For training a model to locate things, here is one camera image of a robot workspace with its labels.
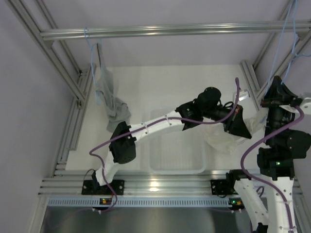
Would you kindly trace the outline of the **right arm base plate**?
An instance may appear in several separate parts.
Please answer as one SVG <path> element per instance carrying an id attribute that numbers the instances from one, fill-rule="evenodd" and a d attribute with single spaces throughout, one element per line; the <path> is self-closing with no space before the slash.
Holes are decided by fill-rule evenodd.
<path id="1" fill-rule="evenodd" d="M 212 195 L 218 196 L 220 198 L 225 198 L 227 196 L 237 194 L 231 183 L 227 180 L 211 180 L 210 185 Z"/>

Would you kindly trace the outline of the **white tank top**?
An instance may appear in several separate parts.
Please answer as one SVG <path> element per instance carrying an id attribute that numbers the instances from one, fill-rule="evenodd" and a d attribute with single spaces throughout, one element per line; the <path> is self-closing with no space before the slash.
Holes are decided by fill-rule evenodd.
<path id="1" fill-rule="evenodd" d="M 245 120 L 246 128 L 253 136 L 258 131 L 264 128 L 268 117 L 268 109 L 261 108 L 251 118 Z M 219 123 L 215 125 L 203 125 L 201 135 L 203 140 L 216 151 L 223 154 L 233 154 L 238 145 L 247 141 L 247 138 L 235 136 L 224 131 L 224 127 Z"/>

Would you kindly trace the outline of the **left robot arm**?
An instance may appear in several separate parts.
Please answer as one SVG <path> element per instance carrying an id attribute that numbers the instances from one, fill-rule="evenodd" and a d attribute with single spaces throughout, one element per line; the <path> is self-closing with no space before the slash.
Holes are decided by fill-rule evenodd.
<path id="1" fill-rule="evenodd" d="M 206 125 L 204 140 L 217 151 L 233 152 L 236 146 L 251 139 L 261 130 L 268 117 L 268 109 L 261 108 L 253 117 L 243 118 L 243 107 L 235 101 L 221 103 L 221 92 L 208 87 L 192 101 L 178 106 L 175 110 L 157 119 L 136 125 L 121 122 L 112 137 L 103 145 L 109 150 L 101 166 L 92 174 L 93 188 L 99 194 L 110 188 L 120 166 L 136 158 L 136 148 L 157 136 L 182 132 L 199 125 Z"/>

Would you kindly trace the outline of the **blue wire hanger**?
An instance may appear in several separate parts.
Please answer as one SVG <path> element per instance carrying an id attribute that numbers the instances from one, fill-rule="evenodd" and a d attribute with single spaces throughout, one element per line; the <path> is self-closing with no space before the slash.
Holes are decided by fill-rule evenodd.
<path id="1" fill-rule="evenodd" d="M 298 21 L 310 19 L 309 0 L 290 1 L 290 6 L 285 8 L 284 30 L 275 35 L 255 69 L 260 84 L 257 98 L 265 96 L 275 75 L 299 93 L 311 91 L 311 28 L 306 32 L 298 31 Z"/>

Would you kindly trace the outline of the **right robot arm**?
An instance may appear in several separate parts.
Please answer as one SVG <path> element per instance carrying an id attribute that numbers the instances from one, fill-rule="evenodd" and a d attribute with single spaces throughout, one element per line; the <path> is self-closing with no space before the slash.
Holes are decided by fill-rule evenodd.
<path id="1" fill-rule="evenodd" d="M 254 233 L 295 233 L 293 185 L 294 160 L 306 158 L 311 147 L 309 133 L 293 130 L 305 116 L 305 99 L 292 93 L 275 77 L 260 105 L 268 109 L 264 138 L 242 155 L 240 170 L 227 173 L 226 187 L 241 198 Z M 260 176 L 244 166 L 247 155 L 258 145 Z"/>

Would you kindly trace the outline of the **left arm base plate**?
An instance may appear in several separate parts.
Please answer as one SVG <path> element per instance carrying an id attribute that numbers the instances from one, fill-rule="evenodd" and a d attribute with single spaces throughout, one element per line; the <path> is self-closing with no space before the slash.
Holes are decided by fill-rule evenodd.
<path id="1" fill-rule="evenodd" d="M 123 195 L 125 180 L 113 180 L 110 184 L 116 195 Z M 95 186 L 93 180 L 84 180 L 82 185 L 82 195 L 112 195 L 111 189 L 107 186 Z"/>

